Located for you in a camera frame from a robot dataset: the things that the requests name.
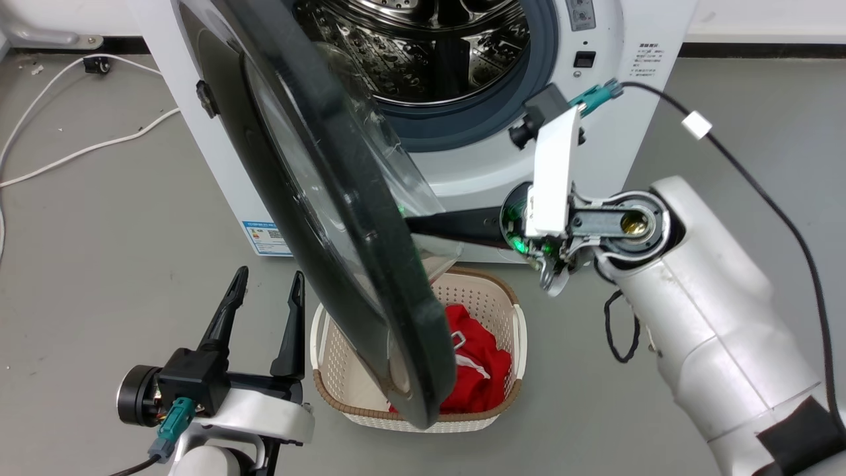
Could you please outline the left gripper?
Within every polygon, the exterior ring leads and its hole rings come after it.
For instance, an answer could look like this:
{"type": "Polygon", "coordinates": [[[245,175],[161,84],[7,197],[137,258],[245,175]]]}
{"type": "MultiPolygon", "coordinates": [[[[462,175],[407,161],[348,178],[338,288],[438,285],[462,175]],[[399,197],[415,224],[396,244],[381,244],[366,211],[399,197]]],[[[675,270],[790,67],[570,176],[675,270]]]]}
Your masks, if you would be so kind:
{"type": "MultiPolygon", "coordinates": [[[[250,270],[239,267],[221,299],[208,328],[203,334],[200,352],[229,353],[235,316],[244,303],[250,270]]],[[[229,372],[232,389],[257,391],[276,399],[301,405],[304,395],[301,380],[305,377],[305,277],[294,274],[288,295],[288,319],[277,358],[271,364],[271,376],[255,376],[229,372]]]]}

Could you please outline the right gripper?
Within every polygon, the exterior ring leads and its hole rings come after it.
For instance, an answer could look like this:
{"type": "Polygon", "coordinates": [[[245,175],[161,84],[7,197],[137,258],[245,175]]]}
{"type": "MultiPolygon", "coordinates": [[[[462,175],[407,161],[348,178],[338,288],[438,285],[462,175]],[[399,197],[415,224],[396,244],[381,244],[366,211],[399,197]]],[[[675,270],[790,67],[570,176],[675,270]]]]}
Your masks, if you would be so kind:
{"type": "Polygon", "coordinates": [[[504,205],[466,209],[426,216],[405,217],[412,234],[435,236],[516,252],[539,274],[539,284],[548,296],[558,296],[571,275],[592,265],[592,252],[569,252],[570,241],[564,236],[529,234],[529,199],[531,182],[511,190],[504,205]]]}

